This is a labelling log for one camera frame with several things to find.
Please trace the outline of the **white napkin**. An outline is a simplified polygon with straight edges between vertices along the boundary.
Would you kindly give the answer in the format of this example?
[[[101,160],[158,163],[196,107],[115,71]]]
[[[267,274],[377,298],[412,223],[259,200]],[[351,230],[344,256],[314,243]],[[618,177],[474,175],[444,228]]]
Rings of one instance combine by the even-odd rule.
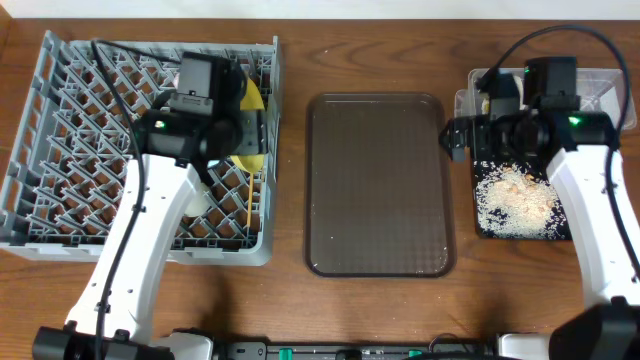
[[[524,101],[523,101],[523,93],[524,93],[524,82],[523,79],[517,75],[513,75],[512,78],[514,79],[514,82],[516,84],[516,87],[518,89],[519,92],[519,109],[520,110],[524,110],[526,108],[526,106],[524,105]],[[482,114],[488,114],[490,112],[490,100],[488,97],[484,98],[482,101],[482,105],[481,105],[481,113]]]

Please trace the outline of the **yellow round plate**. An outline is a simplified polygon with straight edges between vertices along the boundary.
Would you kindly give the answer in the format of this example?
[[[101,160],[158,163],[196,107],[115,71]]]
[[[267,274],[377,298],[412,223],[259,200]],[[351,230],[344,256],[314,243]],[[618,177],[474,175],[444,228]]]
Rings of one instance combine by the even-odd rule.
[[[240,102],[240,109],[242,111],[265,109],[259,88],[250,78],[247,79],[246,93]],[[231,155],[230,158],[242,171],[255,174],[263,168],[265,155]]]

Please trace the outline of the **wooden chopstick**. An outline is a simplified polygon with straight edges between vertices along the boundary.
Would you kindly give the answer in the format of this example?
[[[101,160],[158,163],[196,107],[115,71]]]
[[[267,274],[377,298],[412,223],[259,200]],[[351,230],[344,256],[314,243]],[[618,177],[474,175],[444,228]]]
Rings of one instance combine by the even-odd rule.
[[[249,173],[247,220],[246,220],[246,227],[247,227],[248,234],[250,234],[251,232],[252,210],[253,210],[253,189],[254,189],[254,174]]]
[[[260,177],[259,177],[259,179],[260,179],[260,183],[259,183],[260,184],[260,189],[259,189],[260,197],[262,197],[264,189],[265,189],[265,175],[266,175],[266,170],[263,169],[260,172]]]

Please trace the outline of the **small white cup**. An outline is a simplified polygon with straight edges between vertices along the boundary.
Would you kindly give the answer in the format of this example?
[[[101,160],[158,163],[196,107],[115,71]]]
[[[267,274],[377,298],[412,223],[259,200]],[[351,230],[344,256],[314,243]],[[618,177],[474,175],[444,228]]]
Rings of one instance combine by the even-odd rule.
[[[199,183],[194,197],[185,209],[184,216],[193,218],[205,214],[211,207],[209,193],[210,188],[204,183]]]

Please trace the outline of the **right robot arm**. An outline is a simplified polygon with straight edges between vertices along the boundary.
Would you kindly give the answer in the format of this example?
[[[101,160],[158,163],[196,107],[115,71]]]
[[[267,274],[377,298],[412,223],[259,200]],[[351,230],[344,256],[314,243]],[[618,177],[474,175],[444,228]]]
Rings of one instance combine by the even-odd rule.
[[[454,161],[526,162],[543,172],[568,221],[584,311],[549,335],[504,334],[500,359],[636,359],[639,356],[639,223],[609,115],[583,111],[573,57],[534,58],[524,83],[491,69],[477,89],[486,114],[450,120],[439,143]]]

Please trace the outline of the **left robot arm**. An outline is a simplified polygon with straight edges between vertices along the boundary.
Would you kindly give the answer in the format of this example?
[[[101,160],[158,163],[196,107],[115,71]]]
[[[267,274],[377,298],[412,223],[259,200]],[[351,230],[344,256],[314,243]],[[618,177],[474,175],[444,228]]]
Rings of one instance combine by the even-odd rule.
[[[174,90],[129,124],[134,157],[94,272],[62,328],[41,327],[35,359],[211,359],[212,338],[180,330],[151,340],[169,250],[185,216],[204,213],[212,163],[264,165],[263,101],[241,66],[186,52]]]

